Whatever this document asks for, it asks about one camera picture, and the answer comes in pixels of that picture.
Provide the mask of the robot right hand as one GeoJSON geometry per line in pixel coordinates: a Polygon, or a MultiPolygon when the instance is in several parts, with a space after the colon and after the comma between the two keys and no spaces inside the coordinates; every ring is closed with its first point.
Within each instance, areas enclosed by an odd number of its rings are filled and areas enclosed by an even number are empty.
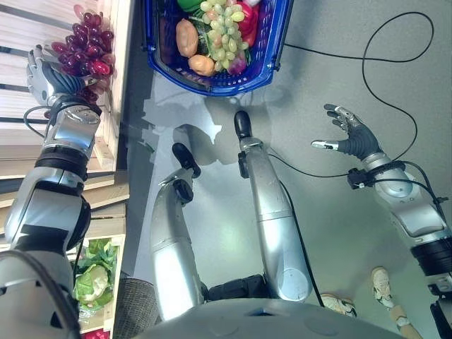
{"type": "Polygon", "coordinates": [[[313,148],[338,151],[355,156],[359,160],[382,152],[376,136],[357,115],[344,107],[333,104],[325,104],[323,108],[326,110],[326,114],[333,119],[332,123],[347,134],[347,139],[341,141],[315,140],[311,142],[313,148]]]}

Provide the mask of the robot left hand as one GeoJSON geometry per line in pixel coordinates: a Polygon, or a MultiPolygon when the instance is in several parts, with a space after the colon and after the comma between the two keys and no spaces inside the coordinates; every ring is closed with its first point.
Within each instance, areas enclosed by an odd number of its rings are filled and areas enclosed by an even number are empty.
{"type": "Polygon", "coordinates": [[[85,87],[82,78],[54,68],[53,63],[45,59],[39,44],[28,53],[26,74],[28,90],[42,106],[51,105],[58,96],[75,95],[85,87]]]}

